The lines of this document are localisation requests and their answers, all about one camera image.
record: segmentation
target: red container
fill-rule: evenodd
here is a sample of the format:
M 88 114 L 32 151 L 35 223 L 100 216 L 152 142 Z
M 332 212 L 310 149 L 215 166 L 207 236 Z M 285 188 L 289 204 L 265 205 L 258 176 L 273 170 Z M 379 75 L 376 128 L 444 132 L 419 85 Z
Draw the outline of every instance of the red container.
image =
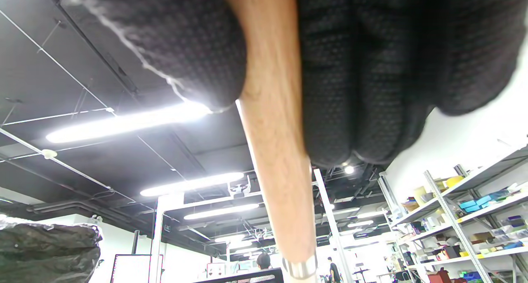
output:
M 427 275 L 431 283 L 451 283 L 447 271 L 441 268 L 436 274 Z

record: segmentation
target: yellow container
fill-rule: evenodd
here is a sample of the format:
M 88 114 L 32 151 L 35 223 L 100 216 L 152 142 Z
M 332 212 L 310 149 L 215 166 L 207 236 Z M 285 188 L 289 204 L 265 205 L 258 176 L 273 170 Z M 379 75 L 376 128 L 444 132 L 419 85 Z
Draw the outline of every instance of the yellow container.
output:
M 426 192 L 426 188 L 425 187 L 418 187 L 417 189 L 415 189 L 415 193 L 414 193 L 414 197 L 415 197 L 415 200 L 416 202 L 421 206 L 423 204 L 425 204 L 424 200 L 422 200 L 422 195 L 424 195 Z
M 445 182 L 445 184 L 447 185 L 447 187 L 451 188 L 455 185 L 457 185 L 460 181 L 462 181 L 464 179 L 463 176 L 456 176 L 456 177 L 451 177 L 449 179 L 447 179 L 447 181 Z

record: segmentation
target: metal ring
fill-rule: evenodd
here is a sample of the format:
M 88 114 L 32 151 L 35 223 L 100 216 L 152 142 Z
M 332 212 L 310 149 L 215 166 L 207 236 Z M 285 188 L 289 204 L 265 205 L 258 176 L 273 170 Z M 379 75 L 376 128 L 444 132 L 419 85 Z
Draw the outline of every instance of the metal ring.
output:
M 305 262 L 292 264 L 283 258 L 283 266 L 285 270 L 295 279 L 305 280 L 315 275 L 317 272 L 317 257 L 315 254 L 308 258 Z

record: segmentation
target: blue box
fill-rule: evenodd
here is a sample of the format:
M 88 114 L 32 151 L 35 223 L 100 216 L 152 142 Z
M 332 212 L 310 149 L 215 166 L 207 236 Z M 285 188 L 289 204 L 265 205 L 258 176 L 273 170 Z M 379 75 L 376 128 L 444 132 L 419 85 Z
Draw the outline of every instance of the blue box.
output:
M 469 200 L 467 202 L 463 202 L 462 204 L 460 204 L 460 208 L 467 208 L 467 207 L 471 207 L 471 206 L 476 206 L 477 205 L 477 202 L 475 202 L 474 200 Z
M 482 209 L 481 206 L 470 206 L 470 207 L 464 208 L 463 210 L 466 211 L 466 213 L 471 213 L 471 212 L 478 211 L 480 209 Z
M 477 205 L 481 206 L 485 203 L 490 202 L 492 200 L 492 197 L 490 195 L 483 196 L 477 200 Z
M 508 191 L 505 189 L 492 192 L 488 195 L 485 195 L 477 200 L 477 205 L 481 206 L 482 204 L 485 204 L 487 202 L 490 202 L 491 200 L 498 200 L 501 197 L 504 197 L 508 195 Z

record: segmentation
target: wooden stick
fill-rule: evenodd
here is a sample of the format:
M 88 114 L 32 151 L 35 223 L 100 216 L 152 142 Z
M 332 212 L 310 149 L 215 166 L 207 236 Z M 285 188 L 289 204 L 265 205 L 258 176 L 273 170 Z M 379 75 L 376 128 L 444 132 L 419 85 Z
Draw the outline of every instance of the wooden stick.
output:
M 313 280 L 314 202 L 302 138 L 296 0 L 228 1 L 247 43 L 239 110 L 273 234 L 290 275 Z

